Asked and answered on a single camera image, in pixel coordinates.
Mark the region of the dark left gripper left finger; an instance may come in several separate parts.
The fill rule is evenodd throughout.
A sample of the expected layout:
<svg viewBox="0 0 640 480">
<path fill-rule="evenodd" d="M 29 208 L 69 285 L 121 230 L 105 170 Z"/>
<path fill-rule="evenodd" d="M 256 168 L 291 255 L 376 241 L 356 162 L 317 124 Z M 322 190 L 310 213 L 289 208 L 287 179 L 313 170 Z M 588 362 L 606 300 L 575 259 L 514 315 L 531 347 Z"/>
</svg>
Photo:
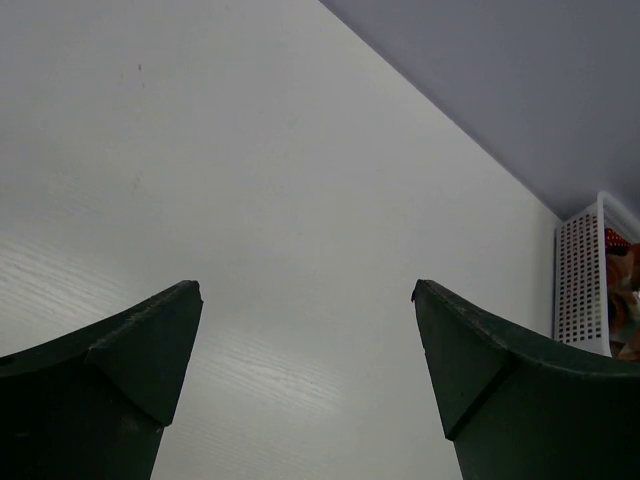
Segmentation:
<svg viewBox="0 0 640 480">
<path fill-rule="evenodd" d="M 150 478 L 202 309 L 199 283 L 181 281 L 2 357 L 2 478 Z"/>
</svg>

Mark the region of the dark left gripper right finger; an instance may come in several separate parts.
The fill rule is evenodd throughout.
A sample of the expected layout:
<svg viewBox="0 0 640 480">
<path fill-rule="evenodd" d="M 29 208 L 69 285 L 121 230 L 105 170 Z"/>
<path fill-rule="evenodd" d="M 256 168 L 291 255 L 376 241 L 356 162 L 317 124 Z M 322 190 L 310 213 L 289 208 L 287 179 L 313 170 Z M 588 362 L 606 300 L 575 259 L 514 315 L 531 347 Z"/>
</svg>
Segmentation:
<svg viewBox="0 0 640 480">
<path fill-rule="evenodd" d="M 491 314 L 432 280 L 412 300 L 466 479 L 635 479 L 639 368 Z"/>
</svg>

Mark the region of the red white polka-dot skirt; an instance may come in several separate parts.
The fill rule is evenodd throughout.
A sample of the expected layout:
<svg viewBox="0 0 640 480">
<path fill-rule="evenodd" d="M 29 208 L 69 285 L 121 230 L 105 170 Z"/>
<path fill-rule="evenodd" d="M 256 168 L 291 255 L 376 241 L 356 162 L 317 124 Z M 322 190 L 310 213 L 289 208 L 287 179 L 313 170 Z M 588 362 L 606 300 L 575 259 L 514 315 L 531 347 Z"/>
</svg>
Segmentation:
<svg viewBox="0 0 640 480">
<path fill-rule="evenodd" d="M 631 246 L 631 243 L 618 234 L 612 228 L 606 228 L 605 234 L 605 251 L 607 254 L 625 256 Z"/>
</svg>

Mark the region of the red beige plaid skirt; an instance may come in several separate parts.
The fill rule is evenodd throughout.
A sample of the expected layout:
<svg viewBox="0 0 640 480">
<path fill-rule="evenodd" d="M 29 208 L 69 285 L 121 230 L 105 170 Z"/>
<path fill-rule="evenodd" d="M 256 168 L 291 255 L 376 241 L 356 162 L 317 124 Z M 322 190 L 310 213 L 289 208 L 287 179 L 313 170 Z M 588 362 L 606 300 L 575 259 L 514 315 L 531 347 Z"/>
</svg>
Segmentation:
<svg viewBox="0 0 640 480">
<path fill-rule="evenodd" d="M 609 346 L 613 358 L 639 362 L 639 245 L 606 255 Z"/>
</svg>

